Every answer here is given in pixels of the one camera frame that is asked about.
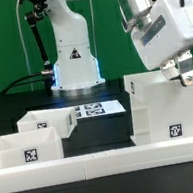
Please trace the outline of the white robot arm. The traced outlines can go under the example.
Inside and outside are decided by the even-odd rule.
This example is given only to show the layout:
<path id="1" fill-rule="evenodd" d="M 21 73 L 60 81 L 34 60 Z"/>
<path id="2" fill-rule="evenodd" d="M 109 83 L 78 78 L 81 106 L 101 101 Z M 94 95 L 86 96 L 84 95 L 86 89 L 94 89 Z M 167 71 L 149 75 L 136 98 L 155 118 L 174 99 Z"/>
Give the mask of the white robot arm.
<path id="1" fill-rule="evenodd" d="M 97 58 L 89 46 L 87 21 L 68 7 L 70 0 L 28 0 L 33 9 L 26 15 L 35 35 L 36 23 L 50 18 L 57 61 L 50 63 L 43 43 L 36 39 L 44 69 L 52 72 L 56 91 L 89 90 L 103 83 Z M 145 67 L 160 68 L 164 76 L 183 86 L 193 84 L 193 0 L 117 0 L 123 30 Z"/>

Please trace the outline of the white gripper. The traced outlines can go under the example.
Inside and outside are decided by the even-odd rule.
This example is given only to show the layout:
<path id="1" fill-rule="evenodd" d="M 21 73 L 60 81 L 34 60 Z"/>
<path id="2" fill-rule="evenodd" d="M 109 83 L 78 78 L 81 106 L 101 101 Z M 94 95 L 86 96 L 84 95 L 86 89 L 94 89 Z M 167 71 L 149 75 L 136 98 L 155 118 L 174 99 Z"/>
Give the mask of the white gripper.
<path id="1" fill-rule="evenodd" d="M 146 31 L 133 28 L 132 42 L 148 70 L 160 67 L 172 80 L 179 76 L 184 86 L 193 84 L 193 0 L 157 0 L 149 13 L 152 24 Z M 177 55 L 177 65 L 173 59 Z"/>

